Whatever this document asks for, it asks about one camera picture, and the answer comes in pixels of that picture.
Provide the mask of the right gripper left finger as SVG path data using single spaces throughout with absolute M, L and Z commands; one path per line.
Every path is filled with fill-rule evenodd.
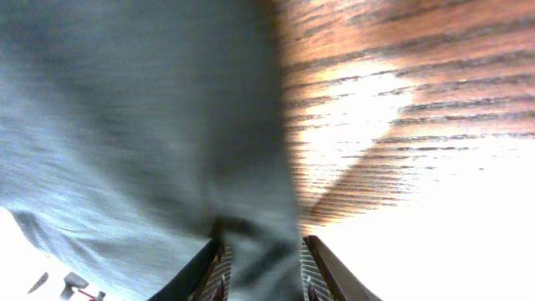
M 224 301 L 231 276 L 231 249 L 211 240 L 149 301 Z

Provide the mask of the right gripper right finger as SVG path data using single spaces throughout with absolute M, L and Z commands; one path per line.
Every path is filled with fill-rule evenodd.
M 303 238 L 300 264 L 306 301 L 381 301 L 317 236 Z

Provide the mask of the black t-shirt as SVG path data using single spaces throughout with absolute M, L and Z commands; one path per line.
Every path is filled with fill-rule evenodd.
M 2 2 L 2 207 L 128 300 L 211 238 L 230 299 L 301 299 L 278 54 L 270 1 Z

